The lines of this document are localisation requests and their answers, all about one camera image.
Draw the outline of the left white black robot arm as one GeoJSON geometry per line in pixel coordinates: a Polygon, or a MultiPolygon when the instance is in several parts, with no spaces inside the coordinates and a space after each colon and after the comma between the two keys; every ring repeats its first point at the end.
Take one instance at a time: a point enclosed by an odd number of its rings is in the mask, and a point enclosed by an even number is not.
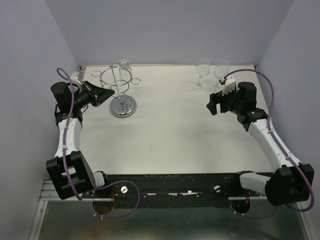
{"type": "Polygon", "coordinates": [[[46,162],[46,170],[60,199],[94,191],[104,198],[110,194],[111,185],[102,171],[93,172],[80,150],[84,106],[98,107],[115,91],[84,81],[74,96],[70,84],[60,81],[50,88],[57,101],[55,123],[59,128],[59,143],[54,158],[46,162]]]}

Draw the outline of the chrome wine glass rack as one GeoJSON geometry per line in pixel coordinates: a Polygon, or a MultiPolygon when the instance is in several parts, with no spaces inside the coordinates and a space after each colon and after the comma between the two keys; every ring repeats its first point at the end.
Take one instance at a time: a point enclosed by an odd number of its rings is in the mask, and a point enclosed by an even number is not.
{"type": "Polygon", "coordinates": [[[114,95],[110,102],[110,112],[117,118],[131,116],[137,109],[136,100],[127,94],[130,86],[139,85],[141,79],[133,77],[126,83],[120,83],[119,64],[109,65],[104,70],[94,70],[92,77],[97,78],[102,88],[114,90],[114,95]]]}

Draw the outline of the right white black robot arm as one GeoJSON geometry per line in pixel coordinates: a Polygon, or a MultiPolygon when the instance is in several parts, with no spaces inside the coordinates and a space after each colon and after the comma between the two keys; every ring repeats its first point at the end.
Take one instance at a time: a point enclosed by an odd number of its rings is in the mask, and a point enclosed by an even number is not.
{"type": "Polygon", "coordinates": [[[302,164],[280,140],[267,113],[257,107],[257,88],[254,83],[232,83],[228,93],[212,93],[206,107],[214,116],[217,112],[232,112],[237,121],[255,139],[272,168],[272,175],[243,171],[230,183],[230,191],[241,196],[247,190],[267,197],[273,206],[307,201],[311,195],[314,169],[302,164]]]}

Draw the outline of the tall stemmed wine glass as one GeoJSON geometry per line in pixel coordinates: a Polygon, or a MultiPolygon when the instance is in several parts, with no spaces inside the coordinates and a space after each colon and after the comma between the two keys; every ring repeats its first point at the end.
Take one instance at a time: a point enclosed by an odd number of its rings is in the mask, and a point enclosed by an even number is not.
{"type": "Polygon", "coordinates": [[[227,60],[224,60],[224,59],[220,60],[216,64],[213,73],[217,82],[210,87],[210,90],[213,93],[218,93],[222,90],[223,88],[222,83],[224,82],[224,76],[229,73],[229,70],[230,70],[230,63],[227,60]]]}

